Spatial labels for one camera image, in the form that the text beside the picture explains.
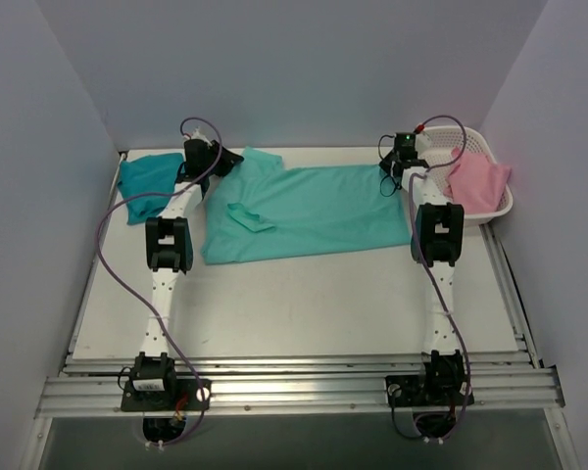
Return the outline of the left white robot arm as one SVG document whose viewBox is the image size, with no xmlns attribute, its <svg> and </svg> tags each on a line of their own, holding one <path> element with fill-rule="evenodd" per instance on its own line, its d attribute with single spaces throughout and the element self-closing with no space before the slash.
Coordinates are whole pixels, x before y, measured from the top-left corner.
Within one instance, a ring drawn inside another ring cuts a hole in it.
<svg viewBox="0 0 588 470">
<path fill-rule="evenodd" d="M 151 317 L 144 341 L 126 384 L 132 395 L 156 410 L 167 410 L 177 401 L 175 350 L 169 330 L 174 289 L 194 260 L 188 216 L 204 200 L 213 176 L 224 177 L 242 163 L 216 140 L 185 138 L 184 157 L 176 172 L 173 192 L 163 211 L 145 222 L 146 261 L 152 274 Z"/>
</svg>

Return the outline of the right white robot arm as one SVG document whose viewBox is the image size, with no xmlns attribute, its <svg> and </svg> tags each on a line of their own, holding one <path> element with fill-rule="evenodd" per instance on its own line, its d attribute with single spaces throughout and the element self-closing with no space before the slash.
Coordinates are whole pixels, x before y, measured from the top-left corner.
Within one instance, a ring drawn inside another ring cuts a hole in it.
<svg viewBox="0 0 588 470">
<path fill-rule="evenodd" d="M 451 392 L 465 395 L 466 345 L 454 313 L 454 275 L 464 239 L 464 208 L 439 189 L 428 163 L 418 156 L 417 135 L 396 133 L 380 159 L 394 190 L 407 194 L 412 229 L 411 254 L 425 272 L 424 373 L 416 378 L 418 397 L 435 404 Z"/>
</svg>

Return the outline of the mint green t shirt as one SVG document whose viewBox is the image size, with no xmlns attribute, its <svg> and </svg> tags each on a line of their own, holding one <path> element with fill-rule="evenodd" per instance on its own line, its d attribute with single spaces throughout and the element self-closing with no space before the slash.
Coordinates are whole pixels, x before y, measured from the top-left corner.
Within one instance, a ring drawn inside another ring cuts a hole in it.
<svg viewBox="0 0 588 470">
<path fill-rule="evenodd" d="M 286 168 L 253 148 L 206 203 L 209 265 L 349 253 L 409 244 L 402 199 L 375 164 Z"/>
</svg>

